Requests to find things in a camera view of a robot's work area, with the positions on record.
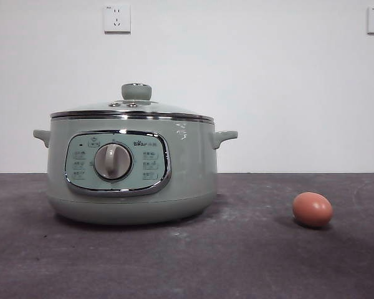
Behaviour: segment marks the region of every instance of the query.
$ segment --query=gray countertop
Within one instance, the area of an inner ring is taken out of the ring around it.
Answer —
[[[55,215],[46,174],[0,174],[1,298],[374,298],[374,174],[220,174],[175,222],[99,226]],[[298,193],[334,208],[292,219]]]

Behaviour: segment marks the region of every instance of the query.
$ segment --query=metal rim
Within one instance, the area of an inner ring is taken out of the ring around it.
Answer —
[[[166,113],[166,112],[147,112],[147,111],[133,111],[123,112],[114,110],[76,110],[76,111],[64,111],[55,112],[50,115],[51,118],[65,117],[65,116],[161,116],[170,118],[188,118],[195,120],[208,120],[213,121],[213,118],[204,115],[194,115],[186,113]]]
[[[188,118],[188,117],[173,117],[173,116],[144,116],[144,115],[79,115],[79,116],[59,116],[51,120],[173,120],[173,121],[190,121],[196,123],[208,123],[214,125],[213,120]]]

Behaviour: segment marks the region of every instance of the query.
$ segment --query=side handle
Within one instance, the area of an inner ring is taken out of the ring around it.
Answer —
[[[44,142],[46,148],[49,148],[51,131],[33,130],[33,137]]]
[[[216,150],[220,147],[223,141],[228,139],[235,139],[238,137],[237,131],[220,131],[215,132],[213,135],[213,149]]]

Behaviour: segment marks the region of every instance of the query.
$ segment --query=egg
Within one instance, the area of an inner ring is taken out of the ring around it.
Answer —
[[[311,227],[325,226],[333,214],[327,198],[314,192],[304,192],[295,197],[292,212],[297,221]]]

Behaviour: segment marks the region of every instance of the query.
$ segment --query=lid handle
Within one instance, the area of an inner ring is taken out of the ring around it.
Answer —
[[[152,88],[142,83],[129,83],[122,85],[122,97],[125,100],[147,100],[151,98]]]

